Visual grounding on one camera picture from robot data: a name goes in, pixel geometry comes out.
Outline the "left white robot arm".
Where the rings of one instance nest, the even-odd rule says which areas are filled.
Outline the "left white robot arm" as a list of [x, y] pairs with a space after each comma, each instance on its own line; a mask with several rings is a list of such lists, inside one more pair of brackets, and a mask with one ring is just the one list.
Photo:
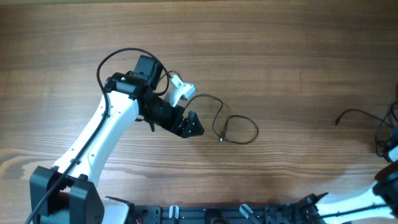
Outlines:
[[156, 93], [163, 69], [155, 58], [142, 55], [133, 71], [107, 79], [96, 112], [71, 148], [51, 168], [38, 166], [32, 173], [28, 223], [142, 223], [133, 203], [100, 198], [97, 186], [115, 145], [138, 116], [181, 138], [204, 133], [197, 114], [184, 116], [178, 105], [193, 98], [194, 84], [175, 74], [165, 98]]

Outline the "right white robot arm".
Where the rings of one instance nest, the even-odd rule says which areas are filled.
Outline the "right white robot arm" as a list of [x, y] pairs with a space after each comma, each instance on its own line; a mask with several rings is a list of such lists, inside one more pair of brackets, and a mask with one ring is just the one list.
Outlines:
[[380, 170], [374, 182], [348, 194], [327, 194], [309, 212], [312, 223], [347, 223], [367, 218], [397, 218], [397, 128], [389, 136], [385, 159], [389, 165]]

